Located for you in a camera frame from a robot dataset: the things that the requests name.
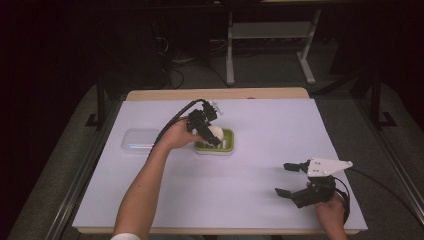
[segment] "floor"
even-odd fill
[[[337,42],[314,43],[312,46],[308,62],[317,80],[315,85],[306,83],[297,61],[296,51],[302,42],[267,42],[265,47],[264,44],[247,50],[240,45],[243,51],[234,60],[236,84],[232,87],[304,87],[311,93],[341,77],[328,74]],[[181,89],[227,87],[224,84],[224,52],[214,55],[209,66],[192,61],[180,64],[175,70],[178,71],[171,72],[172,82],[174,86],[181,84]],[[403,108],[396,92],[385,85],[381,92],[381,112],[389,112],[397,126],[376,130],[368,117],[369,94],[362,100],[353,99],[349,95],[352,84],[347,83],[325,96],[311,95],[316,100],[339,158],[354,162],[356,169],[377,179],[408,202],[392,159],[401,160],[417,191],[423,193],[424,134]],[[93,148],[98,148],[99,143],[107,138],[119,104],[119,101],[107,101],[108,121],[103,129],[96,131],[96,127],[85,126],[89,116],[97,113],[96,87],[87,92],[52,152],[9,239],[110,238],[110,235],[81,234],[71,225],[98,157]],[[88,167],[87,159],[92,161]],[[350,239],[424,239],[422,225],[397,198],[367,177],[351,171],[346,174],[369,228],[350,236]],[[70,190],[75,190],[75,186],[82,190],[76,189],[72,193]],[[66,202],[65,199],[69,198],[76,201]],[[283,236],[283,239],[326,237]]]

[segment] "hand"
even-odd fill
[[[334,193],[334,196],[327,202],[315,204],[318,221],[330,239],[347,239],[344,231],[344,204],[343,198]]]
[[[180,119],[174,123],[162,136],[158,144],[166,146],[169,150],[181,148],[189,142],[203,142],[200,135],[187,131],[187,119]]]

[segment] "white object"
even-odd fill
[[[222,140],[224,139],[224,131],[222,130],[222,128],[215,125],[211,125],[208,128],[209,130],[211,130],[212,134],[217,137],[219,141],[222,142]]]
[[[224,113],[219,109],[218,103],[214,101],[209,101],[209,104],[219,113],[220,116],[224,115]]]
[[[340,170],[353,166],[350,161],[311,158],[308,167],[308,177],[326,177]]]

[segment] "white sleeve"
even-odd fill
[[[120,233],[118,235],[115,235],[110,240],[141,240],[137,235],[134,235],[132,233]]]

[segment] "gray carpet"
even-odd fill
[[[278,51],[256,52],[250,57],[234,60],[235,88],[241,87],[304,87],[314,91],[332,83],[338,76],[328,75],[336,43],[315,43],[308,61],[316,77],[315,85],[308,85],[297,62],[296,46],[283,46]],[[184,76],[181,88],[225,88],[224,56],[211,59],[210,66],[194,62],[178,67]],[[182,75],[173,72],[174,85],[182,81]],[[377,138],[376,130],[369,123],[362,103],[352,99],[348,90],[351,83],[333,91],[328,96],[316,97],[335,149],[342,160],[354,162],[355,168],[371,175],[392,189],[405,201],[407,198],[399,184],[389,158]],[[76,172],[85,159],[92,142],[100,132],[85,127],[89,115],[96,113],[96,89],[93,87],[81,101],[75,114],[53,151],[36,187],[23,208],[9,239],[45,239]],[[424,192],[421,174],[424,164],[424,134],[402,106],[397,94],[390,88],[382,88],[381,110],[390,112],[398,124],[381,131],[402,160],[412,180]],[[363,103],[367,106],[368,96]],[[424,231],[400,202],[379,185],[363,176],[347,171],[350,184],[360,203],[369,230],[350,236],[350,239],[424,239]],[[70,225],[74,211],[60,239],[109,239],[110,235],[80,234]],[[283,236],[283,239],[327,239],[325,236]]]

